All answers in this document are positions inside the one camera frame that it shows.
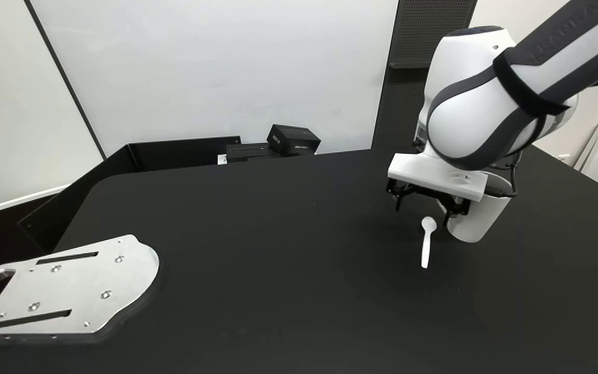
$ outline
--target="white plastic cup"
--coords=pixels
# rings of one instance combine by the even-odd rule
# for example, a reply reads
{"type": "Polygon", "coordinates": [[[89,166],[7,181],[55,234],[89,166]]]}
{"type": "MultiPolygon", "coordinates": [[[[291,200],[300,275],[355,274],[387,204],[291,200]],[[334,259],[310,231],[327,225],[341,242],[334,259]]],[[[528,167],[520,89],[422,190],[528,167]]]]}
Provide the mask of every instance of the white plastic cup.
{"type": "MultiPolygon", "coordinates": [[[[511,183],[508,180],[495,175],[494,173],[483,172],[488,175],[486,185],[502,190],[506,193],[512,192],[511,183]]],[[[495,220],[498,219],[511,198],[495,198],[484,194],[481,201],[470,202],[470,211],[467,216],[457,215],[449,218],[446,229],[456,239],[467,243],[477,243],[488,232],[495,220]]]]}

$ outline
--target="aluminum mounting plate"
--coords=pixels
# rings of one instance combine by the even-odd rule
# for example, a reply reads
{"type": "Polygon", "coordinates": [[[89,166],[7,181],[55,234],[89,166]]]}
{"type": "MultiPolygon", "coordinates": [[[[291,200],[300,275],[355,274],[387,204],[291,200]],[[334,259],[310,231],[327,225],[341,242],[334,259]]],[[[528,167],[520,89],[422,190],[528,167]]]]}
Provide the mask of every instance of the aluminum mounting plate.
{"type": "Polygon", "coordinates": [[[156,252],[133,235],[1,265],[0,339],[93,334],[140,298],[158,269],[156,252]]]}

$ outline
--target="pegboard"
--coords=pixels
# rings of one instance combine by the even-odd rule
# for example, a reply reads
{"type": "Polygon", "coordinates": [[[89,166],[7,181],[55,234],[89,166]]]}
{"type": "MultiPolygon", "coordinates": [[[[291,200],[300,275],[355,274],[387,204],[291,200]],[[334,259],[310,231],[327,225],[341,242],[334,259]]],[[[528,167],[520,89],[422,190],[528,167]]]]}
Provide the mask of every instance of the pegboard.
{"type": "Polygon", "coordinates": [[[373,147],[411,144],[423,106],[427,67],[440,39],[467,28],[476,0],[400,0],[377,113],[373,147]]]}

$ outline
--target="white plastic spoon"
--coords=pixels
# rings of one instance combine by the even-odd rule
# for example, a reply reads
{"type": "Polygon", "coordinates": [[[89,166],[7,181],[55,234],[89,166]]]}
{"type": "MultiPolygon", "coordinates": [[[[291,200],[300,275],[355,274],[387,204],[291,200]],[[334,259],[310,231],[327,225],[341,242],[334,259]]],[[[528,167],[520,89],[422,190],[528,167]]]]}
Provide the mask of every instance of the white plastic spoon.
{"type": "Polygon", "coordinates": [[[428,268],[428,257],[430,256],[430,235],[437,229],[437,223],[432,217],[424,217],[422,227],[426,234],[424,235],[424,246],[422,249],[422,268],[428,268]]]}

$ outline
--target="black device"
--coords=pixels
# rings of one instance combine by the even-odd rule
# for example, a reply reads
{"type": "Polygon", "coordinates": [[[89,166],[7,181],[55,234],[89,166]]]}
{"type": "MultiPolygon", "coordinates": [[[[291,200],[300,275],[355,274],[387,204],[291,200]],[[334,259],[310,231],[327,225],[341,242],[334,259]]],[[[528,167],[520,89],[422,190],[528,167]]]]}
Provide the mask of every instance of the black device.
{"type": "Polygon", "coordinates": [[[283,156],[314,154],[320,146],[320,138],[308,128],[272,125],[266,141],[283,156]]]}
{"type": "Polygon", "coordinates": [[[226,147],[228,163],[239,163],[249,159],[276,158],[280,154],[268,143],[230,144],[226,147]]]}

